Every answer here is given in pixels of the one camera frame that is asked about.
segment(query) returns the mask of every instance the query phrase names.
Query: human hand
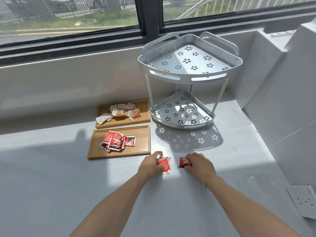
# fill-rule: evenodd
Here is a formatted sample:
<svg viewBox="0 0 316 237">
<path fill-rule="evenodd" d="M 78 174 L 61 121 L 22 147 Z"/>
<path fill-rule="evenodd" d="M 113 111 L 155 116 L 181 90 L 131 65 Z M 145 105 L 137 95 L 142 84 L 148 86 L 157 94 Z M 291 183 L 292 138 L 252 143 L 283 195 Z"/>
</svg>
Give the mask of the human hand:
<svg viewBox="0 0 316 237">
<path fill-rule="evenodd" d="M 213 164 L 203 154 L 187 154 L 185 158 L 191 161 L 192 166 L 185 166 L 184 169 L 190 172 L 205 186 L 207 181 L 216 177 L 216 171 Z"/>
<path fill-rule="evenodd" d="M 152 155 L 146 156 L 138 168 L 139 174 L 146 182 L 161 171 L 164 170 L 164 165 L 157 165 L 157 159 L 162 155 L 162 151 L 155 151 Z"/>
</svg>

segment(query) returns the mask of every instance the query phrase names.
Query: black window frame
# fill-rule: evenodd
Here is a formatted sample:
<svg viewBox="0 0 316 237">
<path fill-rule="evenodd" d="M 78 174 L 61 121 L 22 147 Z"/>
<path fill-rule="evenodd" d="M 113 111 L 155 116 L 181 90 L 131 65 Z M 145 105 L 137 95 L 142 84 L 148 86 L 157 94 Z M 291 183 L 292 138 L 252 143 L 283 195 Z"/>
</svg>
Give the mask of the black window frame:
<svg viewBox="0 0 316 237">
<path fill-rule="evenodd" d="M 0 45 L 0 66 L 144 45 L 163 35 L 221 34 L 264 27 L 266 33 L 297 29 L 316 17 L 316 1 L 163 21 L 162 0 L 135 0 L 139 25 Z"/>
</svg>

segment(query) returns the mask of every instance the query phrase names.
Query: bamboo tray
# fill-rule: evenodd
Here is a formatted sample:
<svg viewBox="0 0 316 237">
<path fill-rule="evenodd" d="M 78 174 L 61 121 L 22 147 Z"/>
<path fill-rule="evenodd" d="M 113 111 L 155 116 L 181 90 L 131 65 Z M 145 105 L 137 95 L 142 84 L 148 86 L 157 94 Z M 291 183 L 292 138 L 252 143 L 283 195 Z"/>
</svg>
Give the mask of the bamboo tray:
<svg viewBox="0 0 316 237">
<path fill-rule="evenodd" d="M 112 118 L 110 121 L 104 122 L 102 125 L 100 125 L 98 122 L 95 122 L 95 127 L 97 129 L 101 128 L 109 128 L 114 126 L 122 126 L 122 125 L 130 125 L 130 124 L 139 124 L 139 123 L 145 123 L 150 122 L 150 113 L 149 113 L 149 107 L 148 107 L 148 99 L 141 99 L 141 100 L 133 100 L 133 101 L 121 101 L 118 103 L 112 103 L 112 104 L 106 104 L 106 105 L 100 105 L 98 107 L 98 116 L 102 115 L 103 113 L 111 113 L 110 106 L 120 103 L 128 103 L 131 102 L 136 105 L 136 108 L 139 108 L 141 117 L 130 120 L 129 117 L 123 116 L 123 117 L 116 117 Z"/>
<path fill-rule="evenodd" d="M 136 136 L 136 145 L 125 146 L 125 149 L 121 151 L 112 150 L 110 153 L 106 152 L 100 147 L 100 144 L 109 131 L 119 131 L 127 136 Z M 118 127 L 93 131 L 87 156 L 88 159 L 115 158 L 131 155 L 150 155 L 149 125 Z"/>
</svg>

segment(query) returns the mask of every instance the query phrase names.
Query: wall socket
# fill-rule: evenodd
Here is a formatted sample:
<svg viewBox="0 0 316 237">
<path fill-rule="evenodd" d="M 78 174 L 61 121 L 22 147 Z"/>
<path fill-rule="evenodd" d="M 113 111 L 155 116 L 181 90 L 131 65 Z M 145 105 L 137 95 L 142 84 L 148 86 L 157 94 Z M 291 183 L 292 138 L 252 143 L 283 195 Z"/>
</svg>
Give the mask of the wall socket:
<svg viewBox="0 0 316 237">
<path fill-rule="evenodd" d="M 310 185 L 286 188 L 295 206 L 303 217 L 316 219 L 316 194 Z"/>
</svg>

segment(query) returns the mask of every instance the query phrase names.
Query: white countertop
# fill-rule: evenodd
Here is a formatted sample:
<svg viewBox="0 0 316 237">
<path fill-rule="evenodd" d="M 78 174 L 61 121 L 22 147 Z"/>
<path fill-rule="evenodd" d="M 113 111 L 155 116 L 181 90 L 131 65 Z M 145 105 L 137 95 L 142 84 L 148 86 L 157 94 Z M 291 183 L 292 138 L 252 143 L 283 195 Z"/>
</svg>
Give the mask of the white countertop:
<svg viewBox="0 0 316 237">
<path fill-rule="evenodd" d="M 216 95 L 195 97 L 211 108 Z M 121 236 L 239 236 L 205 186 L 177 169 L 189 152 L 203 153 L 228 184 L 312 236 L 286 178 L 236 101 L 224 93 L 215 113 L 215 125 L 195 131 L 145 123 L 152 153 L 172 157 L 172 170 L 147 183 Z M 0 124 L 2 236 L 68 236 L 136 173 L 143 156 L 86 159 L 95 117 L 93 109 Z"/>
</svg>

